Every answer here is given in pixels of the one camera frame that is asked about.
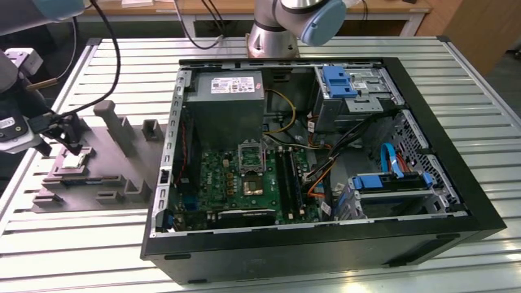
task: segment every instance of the power cable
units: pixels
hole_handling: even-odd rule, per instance
[[[106,30],[108,30],[108,33],[109,33],[109,36],[110,36],[110,39],[112,39],[112,43],[114,44],[114,51],[116,51],[116,74],[114,74],[114,81],[112,82],[112,87],[109,88],[108,92],[96,100],[93,100],[92,102],[86,103],[85,105],[77,107],[74,110],[72,111],[68,111],[62,114],[60,114],[57,116],[57,118],[64,118],[82,110],[85,110],[88,107],[96,105],[98,102],[101,102],[102,100],[106,99],[106,97],[110,96],[110,94],[114,92],[114,89],[116,89],[116,86],[117,86],[117,83],[120,81],[120,73],[121,73],[121,53],[120,53],[120,45],[117,43],[117,38],[116,38],[116,34],[114,34],[114,30],[112,29],[112,26],[110,26],[110,23],[106,19],[106,16],[105,16],[105,13],[104,11],[101,10],[100,6],[97,5],[97,2],[96,0],[90,0],[90,4],[92,6],[94,7],[96,11],[97,11],[97,14],[100,15],[101,17],[101,20],[104,21],[104,24],[105,24],[105,27],[106,27]]]
[[[182,15],[181,15],[181,12],[178,11],[178,5],[177,5],[177,0],[173,0],[173,7],[176,9],[176,14],[177,14],[177,18],[178,18],[178,22],[181,23],[181,29],[182,29],[182,32],[185,33],[185,36],[188,38],[188,40],[190,41],[190,43],[201,50],[208,50],[208,49],[212,49],[213,47],[216,47],[216,45],[221,42],[222,38],[224,38],[224,35],[220,35],[217,37],[217,39],[214,40],[213,44],[210,46],[200,46],[194,41],[193,41],[193,38],[192,36],[189,35],[188,33],[188,30],[186,30],[186,26],[185,26],[185,22],[182,20]]]

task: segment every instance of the motherboard chip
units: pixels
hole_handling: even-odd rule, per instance
[[[261,176],[245,176],[242,179],[242,191],[244,196],[249,197],[252,195],[262,195],[262,177]]]

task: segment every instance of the blue latch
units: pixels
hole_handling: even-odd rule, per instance
[[[362,175],[360,176],[364,188],[382,188],[384,184],[377,175]]]
[[[361,180],[360,180],[360,177],[353,177],[353,185],[354,185],[354,189],[361,189],[362,185],[361,185]]]
[[[350,76],[340,66],[324,66],[324,81],[329,87],[330,98],[356,98],[358,91],[350,86]]]
[[[430,176],[430,174],[429,173],[424,173],[424,180],[425,180],[425,183],[426,183],[426,187],[429,187],[430,188],[430,186],[433,185],[433,181],[432,181],[432,176]]]
[[[354,189],[382,188],[384,184],[378,175],[360,175],[353,177]]]

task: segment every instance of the gray robot arm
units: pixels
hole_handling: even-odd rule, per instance
[[[342,0],[257,0],[249,56],[297,57],[296,38],[310,46],[324,45],[337,33],[345,13]]]

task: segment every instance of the metal workbench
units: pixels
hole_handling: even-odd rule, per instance
[[[120,40],[122,75],[116,113],[140,125],[166,121],[178,59],[245,57],[242,38],[220,48],[192,49],[186,40]],[[96,99],[109,89],[113,46],[88,46],[54,110]],[[507,229],[459,245],[418,266],[190,285],[221,292],[467,292],[521,288],[521,120],[450,43],[437,38],[337,38],[302,57],[396,56],[424,94],[449,137],[502,215]],[[80,115],[101,123],[92,109]],[[53,154],[58,145],[53,145]],[[165,292],[182,288],[138,258],[146,210],[33,214],[32,198],[52,159],[29,150],[1,197],[0,292]]]

